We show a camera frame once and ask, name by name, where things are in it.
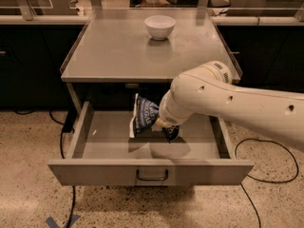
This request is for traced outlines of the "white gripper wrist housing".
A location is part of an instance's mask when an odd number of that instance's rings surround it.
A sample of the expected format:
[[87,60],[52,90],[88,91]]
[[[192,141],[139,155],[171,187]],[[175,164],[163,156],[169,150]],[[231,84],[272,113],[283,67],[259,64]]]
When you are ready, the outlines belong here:
[[160,117],[155,121],[155,129],[168,128],[169,125],[181,125],[186,122],[192,112],[178,105],[170,92],[166,92],[161,99],[159,108]]

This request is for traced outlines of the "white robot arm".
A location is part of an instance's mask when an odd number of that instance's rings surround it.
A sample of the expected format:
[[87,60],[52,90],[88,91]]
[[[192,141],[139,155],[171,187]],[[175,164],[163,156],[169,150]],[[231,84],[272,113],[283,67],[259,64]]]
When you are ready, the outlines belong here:
[[232,84],[227,65],[211,61],[174,78],[159,116],[181,125],[194,114],[214,116],[304,151],[304,94]]

